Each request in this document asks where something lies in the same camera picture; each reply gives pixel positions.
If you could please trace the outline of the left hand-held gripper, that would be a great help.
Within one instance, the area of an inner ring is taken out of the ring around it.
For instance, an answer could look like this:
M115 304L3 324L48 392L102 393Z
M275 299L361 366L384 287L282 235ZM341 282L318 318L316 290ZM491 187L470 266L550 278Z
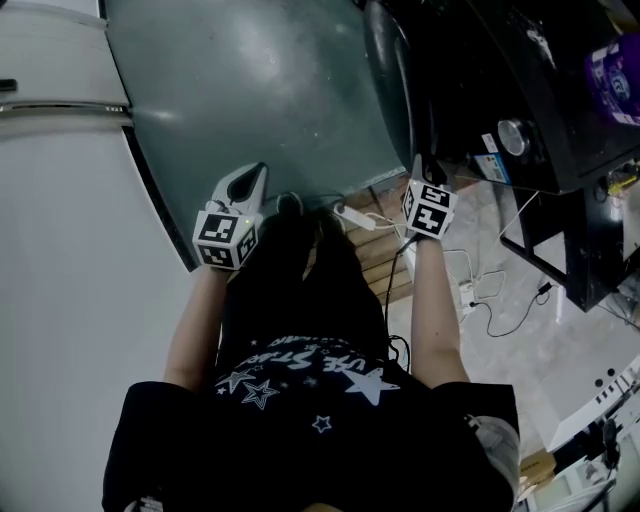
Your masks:
M192 243L202 265L238 271L258 242L268 166L242 166L224 176L198 212Z

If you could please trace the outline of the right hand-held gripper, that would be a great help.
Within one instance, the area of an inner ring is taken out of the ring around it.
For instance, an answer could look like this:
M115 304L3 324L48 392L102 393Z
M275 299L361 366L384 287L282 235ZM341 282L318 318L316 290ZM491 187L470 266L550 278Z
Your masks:
M406 228L414 233L441 240L454 218L458 196L423 177L422 157L414 157L411 176L402 204Z

